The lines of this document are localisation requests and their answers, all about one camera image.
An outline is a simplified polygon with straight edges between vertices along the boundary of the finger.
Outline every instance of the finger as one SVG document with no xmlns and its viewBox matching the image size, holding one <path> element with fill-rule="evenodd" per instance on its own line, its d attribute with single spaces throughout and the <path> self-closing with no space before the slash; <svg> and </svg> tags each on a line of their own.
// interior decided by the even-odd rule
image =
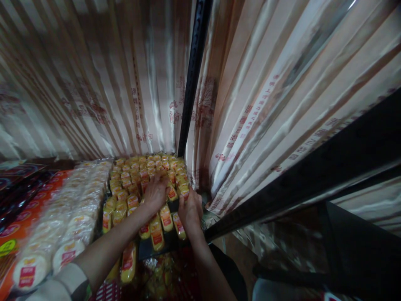
<svg viewBox="0 0 401 301">
<path fill-rule="evenodd" d="M 180 206 L 178 208 L 179 211 L 184 210 L 185 208 L 185 200 L 184 200 L 184 196 L 182 194 L 180 194 Z"/>
</svg>

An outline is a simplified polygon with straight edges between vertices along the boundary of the person's right hand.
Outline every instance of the person's right hand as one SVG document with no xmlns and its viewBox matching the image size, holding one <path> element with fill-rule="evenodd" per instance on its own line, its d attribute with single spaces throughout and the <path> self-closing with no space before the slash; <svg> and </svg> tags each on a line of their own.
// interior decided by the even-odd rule
<svg viewBox="0 0 401 301">
<path fill-rule="evenodd" d="M 184 197 L 180 195 L 180 207 L 178 209 L 178 216 L 189 240 L 203 237 L 200 222 L 202 215 L 202 197 L 190 187 L 187 201 L 184 201 Z"/>
</svg>

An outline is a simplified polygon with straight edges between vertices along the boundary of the floor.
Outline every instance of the floor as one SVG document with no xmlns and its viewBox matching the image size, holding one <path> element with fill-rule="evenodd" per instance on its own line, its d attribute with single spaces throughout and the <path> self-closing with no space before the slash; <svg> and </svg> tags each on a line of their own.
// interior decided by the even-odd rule
<svg viewBox="0 0 401 301">
<path fill-rule="evenodd" d="M 258 257 L 232 234 L 218 238 L 213 243 L 236 263 L 246 283 L 248 300 L 251 301 L 256 282 L 252 268 L 257 264 Z"/>
</svg>

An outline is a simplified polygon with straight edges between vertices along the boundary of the fabric curtain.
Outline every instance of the fabric curtain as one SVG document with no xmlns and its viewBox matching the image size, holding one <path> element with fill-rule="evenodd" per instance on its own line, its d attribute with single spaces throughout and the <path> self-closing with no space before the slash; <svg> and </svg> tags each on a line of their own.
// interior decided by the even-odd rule
<svg viewBox="0 0 401 301">
<path fill-rule="evenodd" d="M 194 1 L 0 3 L 0 159 L 174 153 Z"/>
<path fill-rule="evenodd" d="M 401 7 L 391 0 L 219 4 L 186 159 L 195 186 L 208 185 L 209 210 L 223 216 L 400 86 Z M 214 120 L 205 126 L 209 103 Z"/>
</svg>

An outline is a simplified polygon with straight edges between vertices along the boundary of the yellow sticker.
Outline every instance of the yellow sticker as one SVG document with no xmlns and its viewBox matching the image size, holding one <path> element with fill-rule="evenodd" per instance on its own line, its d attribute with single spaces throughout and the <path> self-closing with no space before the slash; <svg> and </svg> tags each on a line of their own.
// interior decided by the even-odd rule
<svg viewBox="0 0 401 301">
<path fill-rule="evenodd" d="M 0 257 L 8 255 L 17 244 L 16 240 L 9 240 L 0 246 Z"/>
</svg>

